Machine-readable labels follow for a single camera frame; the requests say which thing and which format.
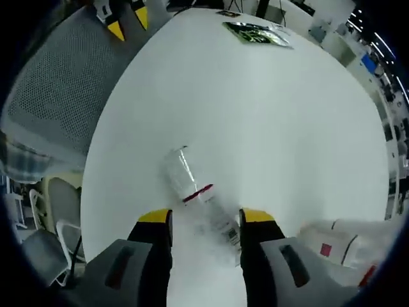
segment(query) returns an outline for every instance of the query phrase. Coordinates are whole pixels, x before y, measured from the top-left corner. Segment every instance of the gray mesh chair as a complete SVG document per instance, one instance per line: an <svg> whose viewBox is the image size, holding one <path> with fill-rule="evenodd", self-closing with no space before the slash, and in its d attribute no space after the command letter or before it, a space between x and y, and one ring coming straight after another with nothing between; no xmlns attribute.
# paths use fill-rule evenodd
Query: gray mesh chair
<svg viewBox="0 0 409 307"><path fill-rule="evenodd" d="M37 152L85 165L99 116L118 79L149 39L129 4L118 40L84 7L64 20L17 76L0 117L0 129Z"/></svg>

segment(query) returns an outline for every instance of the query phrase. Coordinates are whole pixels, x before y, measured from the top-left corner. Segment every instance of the chair backrest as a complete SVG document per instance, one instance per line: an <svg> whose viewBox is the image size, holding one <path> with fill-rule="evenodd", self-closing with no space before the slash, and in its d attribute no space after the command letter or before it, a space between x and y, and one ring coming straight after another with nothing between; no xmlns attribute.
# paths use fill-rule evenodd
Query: chair backrest
<svg viewBox="0 0 409 307"><path fill-rule="evenodd" d="M48 194L53 220L64 220L80 226L80 195L76 188L60 178L53 178L49 182ZM81 231L78 229L63 228L64 241L71 253L74 252L80 235ZM84 257L82 248L78 255Z"/></svg>
<svg viewBox="0 0 409 307"><path fill-rule="evenodd" d="M83 168L99 116L115 84L149 36L129 5L126 42L81 8L46 39L17 76L0 129L10 138Z"/></svg>
<svg viewBox="0 0 409 307"><path fill-rule="evenodd" d="M61 244L51 232L37 230L22 243L22 249L45 286L69 269Z"/></svg>

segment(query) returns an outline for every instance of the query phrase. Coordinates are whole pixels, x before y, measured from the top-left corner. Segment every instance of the office chair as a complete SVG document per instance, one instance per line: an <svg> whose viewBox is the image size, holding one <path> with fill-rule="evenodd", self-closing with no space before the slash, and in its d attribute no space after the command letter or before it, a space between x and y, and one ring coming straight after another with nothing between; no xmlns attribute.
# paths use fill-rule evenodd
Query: office chair
<svg viewBox="0 0 409 307"><path fill-rule="evenodd" d="M80 194L68 182L60 178L52 178L48 185L48 195L52 219L57 222L55 227L61 245L65 253L73 254L81 236ZM82 245L78 250L77 258L85 261Z"/></svg>
<svg viewBox="0 0 409 307"><path fill-rule="evenodd" d="M99 116L118 79L149 39L129 4L118 40L83 7L48 36L6 99L0 129L37 152L83 169Z"/></svg>
<svg viewBox="0 0 409 307"><path fill-rule="evenodd" d="M62 287L66 285L72 261L69 255L65 255L56 235L40 229L24 240L21 246L28 262L46 287L55 281Z"/></svg>

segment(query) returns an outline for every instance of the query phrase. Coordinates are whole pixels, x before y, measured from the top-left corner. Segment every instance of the white table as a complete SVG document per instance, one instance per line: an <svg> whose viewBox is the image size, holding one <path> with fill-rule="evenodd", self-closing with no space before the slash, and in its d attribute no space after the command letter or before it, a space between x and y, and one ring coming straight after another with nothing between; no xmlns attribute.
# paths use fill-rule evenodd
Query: white table
<svg viewBox="0 0 409 307"><path fill-rule="evenodd" d="M87 261L138 217L175 207L160 163L189 145L227 204L265 209L287 236L313 219L382 220L385 137L375 105L334 58L290 33L294 49L240 42L205 9L170 20L116 85L84 172ZM174 213L168 306L246 306L241 268L193 242Z"/></svg>

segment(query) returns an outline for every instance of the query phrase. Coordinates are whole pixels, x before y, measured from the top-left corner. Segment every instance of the round table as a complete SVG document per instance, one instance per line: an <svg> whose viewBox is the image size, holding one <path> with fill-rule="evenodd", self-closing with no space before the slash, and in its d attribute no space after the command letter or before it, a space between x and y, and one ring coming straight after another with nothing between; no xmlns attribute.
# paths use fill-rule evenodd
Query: round table
<svg viewBox="0 0 409 307"><path fill-rule="evenodd" d="M222 23L270 25L191 9L171 19L122 75L86 162L87 261L126 239L138 217L176 208L168 306L246 306L240 266L219 261L178 219L161 173L189 145L229 208L263 209L287 236L315 219L382 220L385 137L375 104L334 58L287 30L293 46L242 43Z"/></svg>

